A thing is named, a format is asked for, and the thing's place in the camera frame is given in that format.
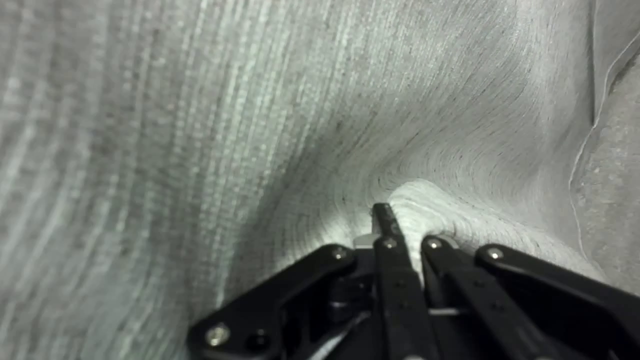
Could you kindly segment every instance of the white fabric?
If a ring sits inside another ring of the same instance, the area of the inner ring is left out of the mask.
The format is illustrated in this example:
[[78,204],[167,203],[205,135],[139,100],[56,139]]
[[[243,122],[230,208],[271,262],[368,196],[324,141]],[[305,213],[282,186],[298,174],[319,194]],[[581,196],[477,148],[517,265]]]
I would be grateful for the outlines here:
[[186,359],[191,323],[377,201],[412,249],[639,293],[639,24],[636,0],[0,3],[0,359]]

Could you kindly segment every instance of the gray fabric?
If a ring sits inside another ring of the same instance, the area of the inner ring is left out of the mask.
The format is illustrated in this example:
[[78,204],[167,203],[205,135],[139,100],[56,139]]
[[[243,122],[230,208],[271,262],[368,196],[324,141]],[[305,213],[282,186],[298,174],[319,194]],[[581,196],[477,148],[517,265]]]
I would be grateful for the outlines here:
[[640,80],[615,87],[639,24],[634,0],[0,3],[2,359],[186,359],[193,320],[352,244],[374,201],[412,249],[639,293]]

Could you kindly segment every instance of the metal screw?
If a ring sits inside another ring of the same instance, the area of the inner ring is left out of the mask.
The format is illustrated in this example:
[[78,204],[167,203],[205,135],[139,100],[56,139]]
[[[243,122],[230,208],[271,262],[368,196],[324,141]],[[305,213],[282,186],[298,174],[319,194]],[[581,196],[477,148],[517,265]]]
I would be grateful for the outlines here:
[[443,249],[443,242],[437,241],[437,238],[430,238],[430,241],[427,241],[427,246],[429,246],[429,249]]
[[501,249],[489,249],[486,255],[489,255],[492,261],[505,258],[505,255],[503,255]]
[[349,252],[347,252],[345,249],[341,249],[341,246],[335,249],[335,258],[336,258],[336,261],[343,261],[343,258],[347,258],[347,256],[349,256]]
[[384,249],[397,249],[397,241],[384,238],[384,241],[382,241],[382,246],[384,246]]
[[232,337],[232,331],[228,331],[228,326],[220,323],[206,332],[206,344],[212,349],[219,349],[225,342],[228,342],[230,337]]

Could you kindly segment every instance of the textured cloth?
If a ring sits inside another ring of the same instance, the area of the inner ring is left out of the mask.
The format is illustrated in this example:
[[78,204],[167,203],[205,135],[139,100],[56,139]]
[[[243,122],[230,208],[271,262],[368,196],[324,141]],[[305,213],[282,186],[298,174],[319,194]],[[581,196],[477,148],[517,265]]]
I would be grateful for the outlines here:
[[377,201],[412,249],[640,293],[639,31],[636,0],[0,3],[0,359],[186,359]]

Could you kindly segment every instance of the wrinkled fabric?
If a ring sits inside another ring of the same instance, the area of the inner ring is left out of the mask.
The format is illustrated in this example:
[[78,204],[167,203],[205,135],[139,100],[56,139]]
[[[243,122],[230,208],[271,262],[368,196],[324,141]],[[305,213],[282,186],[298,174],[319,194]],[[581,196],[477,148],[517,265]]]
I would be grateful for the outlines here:
[[412,250],[640,295],[639,31],[634,0],[0,3],[0,359],[186,359],[377,201]]

